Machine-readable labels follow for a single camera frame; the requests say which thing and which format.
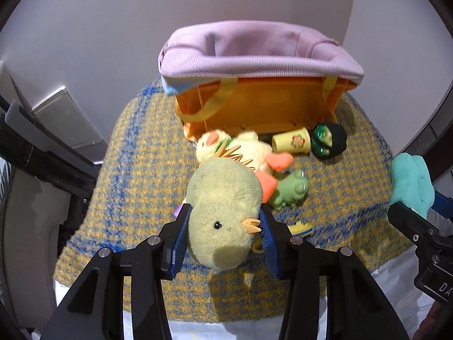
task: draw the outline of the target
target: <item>textured rug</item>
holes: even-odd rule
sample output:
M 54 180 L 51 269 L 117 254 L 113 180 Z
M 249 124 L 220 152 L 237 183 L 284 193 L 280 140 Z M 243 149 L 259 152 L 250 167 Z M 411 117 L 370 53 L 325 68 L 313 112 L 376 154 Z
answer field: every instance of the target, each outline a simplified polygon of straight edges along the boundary
M 156 81 L 119 117 L 87 217 L 58 260 L 54 277 L 63 285 L 74 282 L 100 247 L 130 249 L 174 219 L 197 164 L 173 105 Z M 335 113 L 348 134 L 347 150 L 324 162 L 313 155 L 296 157 L 293 167 L 301 167 L 311 183 L 308 198 L 275 217 L 312 223 L 314 245 L 350 246 L 374 270 L 411 245 L 386 218 L 392 155 L 350 95 L 343 95 Z M 163 290 L 170 320 L 224 322 L 282 314 L 288 283 L 273 279 L 262 255 L 250 253 L 238 268 L 224 272 L 187 255 L 183 270 L 164 281 Z M 130 293 L 126 280 L 128 311 Z

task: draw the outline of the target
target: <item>toy storage basket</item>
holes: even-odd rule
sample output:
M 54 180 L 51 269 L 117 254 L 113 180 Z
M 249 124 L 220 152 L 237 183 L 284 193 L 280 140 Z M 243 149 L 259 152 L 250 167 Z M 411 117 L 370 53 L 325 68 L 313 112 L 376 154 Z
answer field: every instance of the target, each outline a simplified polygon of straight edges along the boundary
M 280 22 L 228 21 L 175 31 L 159 54 L 165 92 L 189 139 L 222 129 L 278 133 L 335 121 L 362 67 L 320 32 Z

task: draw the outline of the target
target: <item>gray armrest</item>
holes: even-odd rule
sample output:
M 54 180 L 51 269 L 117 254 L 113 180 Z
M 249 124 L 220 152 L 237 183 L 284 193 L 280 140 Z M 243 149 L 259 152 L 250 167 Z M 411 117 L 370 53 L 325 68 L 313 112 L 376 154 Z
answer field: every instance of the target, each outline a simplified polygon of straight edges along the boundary
M 58 228 L 70 194 L 15 170 L 3 230 L 6 285 L 17 322 L 43 329 L 56 308 Z

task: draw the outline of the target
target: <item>white sheet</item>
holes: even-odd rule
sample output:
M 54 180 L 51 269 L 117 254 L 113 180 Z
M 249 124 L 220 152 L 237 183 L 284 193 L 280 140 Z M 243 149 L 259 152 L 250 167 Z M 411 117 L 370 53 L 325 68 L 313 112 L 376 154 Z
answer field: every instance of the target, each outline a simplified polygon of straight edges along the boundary
M 414 286 L 418 272 L 415 247 L 388 261 L 373 272 L 373 277 L 386 294 L 390 303 L 412 338 L 420 322 L 426 317 L 433 299 Z M 68 288 L 55 282 L 57 304 Z M 321 298 L 318 340 L 326 337 L 327 300 Z M 132 319 L 130 312 L 123 311 L 125 340 L 132 340 Z M 282 317 L 257 321 L 240 321 L 223 324 L 200 324 L 170 321 L 173 340 L 276 340 Z

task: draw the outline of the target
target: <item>yellow cup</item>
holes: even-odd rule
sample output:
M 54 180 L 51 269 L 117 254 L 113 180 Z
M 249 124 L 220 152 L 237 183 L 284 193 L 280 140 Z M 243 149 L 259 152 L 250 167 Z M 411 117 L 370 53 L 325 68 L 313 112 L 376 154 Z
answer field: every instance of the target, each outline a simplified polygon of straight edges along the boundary
M 310 147 L 310 134 L 305 128 L 276 134 L 272 137 L 274 152 L 308 153 Z

